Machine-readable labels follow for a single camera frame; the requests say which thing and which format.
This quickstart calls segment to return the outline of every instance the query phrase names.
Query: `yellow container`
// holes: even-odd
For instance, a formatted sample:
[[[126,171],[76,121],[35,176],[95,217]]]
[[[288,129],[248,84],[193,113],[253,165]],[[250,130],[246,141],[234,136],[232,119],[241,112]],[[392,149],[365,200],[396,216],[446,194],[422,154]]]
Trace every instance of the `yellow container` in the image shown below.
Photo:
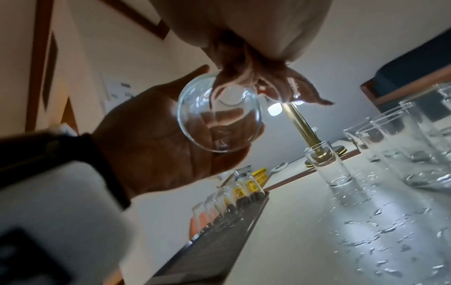
[[[266,168],[259,169],[252,173],[255,180],[260,184],[260,187],[263,188],[263,185],[268,180],[268,177],[266,176]]]

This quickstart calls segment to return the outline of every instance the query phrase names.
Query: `ceiling light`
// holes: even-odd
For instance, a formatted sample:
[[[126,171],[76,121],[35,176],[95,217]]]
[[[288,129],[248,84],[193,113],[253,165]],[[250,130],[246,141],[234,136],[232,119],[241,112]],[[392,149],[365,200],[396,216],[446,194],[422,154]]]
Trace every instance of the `ceiling light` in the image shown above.
[[[271,116],[277,116],[282,113],[282,105],[280,103],[272,104],[268,107],[268,112]]]

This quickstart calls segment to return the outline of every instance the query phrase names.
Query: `hand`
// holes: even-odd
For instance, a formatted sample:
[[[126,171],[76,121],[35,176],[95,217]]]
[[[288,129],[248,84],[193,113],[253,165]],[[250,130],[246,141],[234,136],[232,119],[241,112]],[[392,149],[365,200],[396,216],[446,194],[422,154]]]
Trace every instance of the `hand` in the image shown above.
[[[177,122],[177,100],[188,82],[210,70],[204,65],[175,81],[154,86],[108,113],[93,133],[93,140],[110,164],[127,195],[178,188],[237,166],[250,146],[217,154],[193,144]],[[215,120],[190,122],[205,143],[209,128],[220,128],[242,116],[240,109],[224,112]]]

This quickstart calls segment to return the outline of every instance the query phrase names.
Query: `glass bowl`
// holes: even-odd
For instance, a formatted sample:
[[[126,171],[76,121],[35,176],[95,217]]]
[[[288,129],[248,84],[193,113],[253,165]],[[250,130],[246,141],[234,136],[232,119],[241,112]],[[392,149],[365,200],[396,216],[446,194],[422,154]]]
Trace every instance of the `glass bowl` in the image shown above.
[[[201,148],[227,153],[247,147],[262,125],[257,94],[240,85],[211,97],[216,74],[204,74],[183,88],[177,120],[183,133]]]

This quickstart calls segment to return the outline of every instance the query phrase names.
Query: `black tray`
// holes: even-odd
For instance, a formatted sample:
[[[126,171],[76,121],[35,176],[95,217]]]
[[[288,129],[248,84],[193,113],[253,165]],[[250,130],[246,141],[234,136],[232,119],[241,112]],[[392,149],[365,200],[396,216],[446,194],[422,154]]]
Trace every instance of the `black tray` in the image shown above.
[[[260,200],[245,206],[242,220],[220,231],[206,230],[194,236],[145,285],[186,284],[196,281],[224,279],[269,200],[266,193]]]

